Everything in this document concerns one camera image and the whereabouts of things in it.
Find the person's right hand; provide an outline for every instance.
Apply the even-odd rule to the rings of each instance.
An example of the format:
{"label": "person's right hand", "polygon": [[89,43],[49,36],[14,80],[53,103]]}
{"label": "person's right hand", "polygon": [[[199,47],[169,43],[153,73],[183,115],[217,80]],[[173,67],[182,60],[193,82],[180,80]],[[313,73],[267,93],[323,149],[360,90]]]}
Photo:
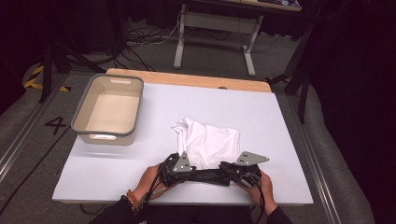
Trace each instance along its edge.
{"label": "person's right hand", "polygon": [[[262,172],[262,194],[264,195],[264,200],[265,200],[265,208],[264,212],[265,215],[269,216],[276,208],[277,204],[274,200],[274,193],[273,193],[273,185],[272,181],[269,175],[267,175],[265,172]],[[261,194],[259,189],[256,186],[252,186],[251,188],[246,187],[243,184],[240,183],[235,183],[237,186],[239,186],[241,189],[246,191],[249,195],[251,200],[260,206],[261,203]]]}

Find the white fabric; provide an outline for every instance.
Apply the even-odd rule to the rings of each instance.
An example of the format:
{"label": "white fabric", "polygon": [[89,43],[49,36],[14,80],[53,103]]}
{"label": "white fabric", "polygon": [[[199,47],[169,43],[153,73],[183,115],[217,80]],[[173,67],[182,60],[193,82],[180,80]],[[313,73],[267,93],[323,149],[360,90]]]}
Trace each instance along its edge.
{"label": "white fabric", "polygon": [[221,161],[239,157],[239,131],[216,128],[184,118],[172,125],[178,133],[178,154],[187,152],[190,164],[198,170],[219,169]]}

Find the yellow and black tape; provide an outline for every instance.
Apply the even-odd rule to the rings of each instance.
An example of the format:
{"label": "yellow and black tape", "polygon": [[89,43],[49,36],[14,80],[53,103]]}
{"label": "yellow and black tape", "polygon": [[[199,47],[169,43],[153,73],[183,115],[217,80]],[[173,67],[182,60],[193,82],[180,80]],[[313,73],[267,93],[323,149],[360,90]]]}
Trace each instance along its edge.
{"label": "yellow and black tape", "polygon": [[[30,75],[29,79],[25,82],[23,85],[24,88],[35,88],[38,90],[43,90],[43,85],[42,84],[37,84],[35,83],[35,80],[38,78],[38,75],[41,74],[41,72],[44,70],[44,65],[39,65],[35,71]],[[66,87],[62,86],[60,91],[71,91],[71,87]]]}

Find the desk leg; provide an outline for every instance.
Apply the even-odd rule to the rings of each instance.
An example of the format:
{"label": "desk leg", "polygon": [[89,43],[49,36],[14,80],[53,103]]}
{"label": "desk leg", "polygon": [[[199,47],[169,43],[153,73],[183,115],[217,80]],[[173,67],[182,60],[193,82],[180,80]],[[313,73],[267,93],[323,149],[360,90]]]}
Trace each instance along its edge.
{"label": "desk leg", "polygon": [[247,62],[247,71],[250,77],[256,76],[256,71],[254,70],[253,61],[251,61],[250,52],[253,48],[254,41],[256,40],[257,33],[260,30],[260,26],[262,25],[262,16],[257,18],[257,23],[254,25],[253,32],[250,35],[250,42],[248,46],[243,46],[243,51],[245,55],[245,61]]}
{"label": "desk leg", "polygon": [[186,20],[186,5],[181,6],[181,15],[179,22],[179,34],[178,34],[178,42],[177,49],[175,55],[174,68],[179,69],[181,67],[181,59],[183,58],[183,49],[184,49],[184,23]]}

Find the beige storage bin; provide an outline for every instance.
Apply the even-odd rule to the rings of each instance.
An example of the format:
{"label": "beige storage bin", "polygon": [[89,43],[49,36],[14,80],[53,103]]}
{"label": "beige storage bin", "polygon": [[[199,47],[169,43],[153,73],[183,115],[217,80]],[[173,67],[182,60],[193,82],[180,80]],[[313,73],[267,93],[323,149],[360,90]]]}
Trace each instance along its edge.
{"label": "beige storage bin", "polygon": [[131,145],[143,86],[140,77],[94,76],[78,104],[73,130],[86,143]]}

